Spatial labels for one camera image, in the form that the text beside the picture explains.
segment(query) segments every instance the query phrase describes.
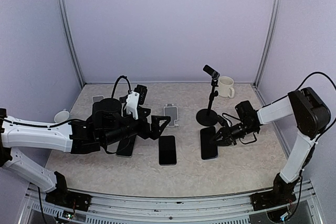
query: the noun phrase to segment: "black tripod stand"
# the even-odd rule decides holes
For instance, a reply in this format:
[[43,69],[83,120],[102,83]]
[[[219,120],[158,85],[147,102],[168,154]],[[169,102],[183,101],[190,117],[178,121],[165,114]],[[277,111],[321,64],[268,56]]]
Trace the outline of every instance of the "black tripod stand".
[[200,125],[213,126],[217,123],[217,113],[213,111],[211,107],[215,97],[218,96],[218,91],[215,91],[215,88],[218,87],[217,84],[220,74],[208,65],[205,65],[203,70],[212,76],[212,89],[209,96],[208,108],[198,111],[198,113],[196,114],[196,120]]

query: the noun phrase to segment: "white cup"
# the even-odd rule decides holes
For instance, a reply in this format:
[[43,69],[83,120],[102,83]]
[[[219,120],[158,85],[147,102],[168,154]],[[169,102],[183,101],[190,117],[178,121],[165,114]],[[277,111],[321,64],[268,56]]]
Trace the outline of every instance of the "white cup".
[[68,120],[70,117],[70,113],[67,110],[62,110],[60,112],[58,112],[55,116],[54,116],[54,122],[55,123],[62,123],[66,120]]
[[233,98],[235,96],[235,90],[233,88],[234,81],[228,76],[221,76],[218,80],[218,94],[221,97]]

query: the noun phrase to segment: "mug handle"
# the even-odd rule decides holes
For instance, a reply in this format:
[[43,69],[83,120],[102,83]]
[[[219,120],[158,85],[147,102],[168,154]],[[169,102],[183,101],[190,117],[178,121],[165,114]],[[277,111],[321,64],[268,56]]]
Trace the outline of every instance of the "mug handle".
[[235,96],[234,88],[230,87],[231,94],[229,93],[229,98],[233,98]]

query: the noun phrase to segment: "enclosure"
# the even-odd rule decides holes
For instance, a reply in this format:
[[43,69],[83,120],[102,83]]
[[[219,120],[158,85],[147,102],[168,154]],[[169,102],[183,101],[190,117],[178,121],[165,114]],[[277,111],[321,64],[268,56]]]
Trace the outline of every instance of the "enclosure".
[[[203,161],[196,113],[208,105],[212,80],[202,69],[209,65],[235,82],[234,98],[215,97],[218,114],[235,114],[245,100],[259,110],[315,71],[336,80],[335,15],[334,0],[1,0],[0,108],[29,121],[53,122],[63,109],[86,120],[92,97],[109,97],[125,75],[133,87],[147,86],[144,106],[152,114],[162,115],[167,103],[178,106],[179,127],[164,130],[176,138],[177,164],[160,166],[157,141],[140,138],[126,159],[103,150],[70,155],[20,148],[64,174],[69,188],[93,196],[88,215],[73,221],[270,223],[264,211],[253,212],[248,196],[271,187],[284,167],[296,141],[295,117],[263,125],[254,144],[221,146],[218,158]],[[332,122],[335,90],[327,78],[314,75],[303,87],[314,89]],[[116,95],[126,94],[124,82]],[[335,132],[323,134],[304,168],[292,223],[334,223]],[[0,184],[4,223],[43,223],[36,187],[5,169]],[[227,200],[233,201],[221,205]],[[43,204],[54,223],[62,208]]]

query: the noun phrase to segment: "metal corner post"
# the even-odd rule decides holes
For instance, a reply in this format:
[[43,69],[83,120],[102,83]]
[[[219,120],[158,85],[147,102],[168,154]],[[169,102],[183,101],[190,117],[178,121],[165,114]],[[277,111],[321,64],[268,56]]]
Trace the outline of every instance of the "metal corner post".
[[266,41],[265,41],[265,45],[263,48],[263,53],[262,53],[260,65],[258,68],[258,72],[256,75],[256,79],[254,81],[254,86],[257,89],[259,88],[262,75],[264,74],[264,70],[265,70],[265,66],[266,66],[266,62],[267,62],[267,58],[269,54],[269,49],[271,47],[271,43],[272,43],[274,31],[275,31],[275,26],[277,22],[278,13],[279,13],[279,7],[280,7],[280,0],[274,0],[272,12],[271,12],[271,19],[270,19],[270,23],[268,26],[267,36],[266,36]]
[[64,32],[66,35],[66,39],[67,39],[67,43],[68,43],[68,47],[69,47],[69,51],[70,51],[70,56],[71,56],[71,61],[73,64],[73,67],[75,69],[75,73],[78,79],[78,83],[80,85],[81,88],[84,87],[84,85],[86,84],[83,78],[83,74],[80,68],[80,64],[77,58],[77,54],[75,51],[75,47],[73,45],[74,41],[72,40],[72,36],[71,36],[71,31],[70,31],[70,26],[69,26],[69,20],[67,17],[67,10],[66,10],[66,5],[65,5],[65,0],[57,0],[58,1],[58,6],[59,6],[59,10],[61,13],[61,17],[62,17],[62,24],[63,24],[63,28],[64,28]]

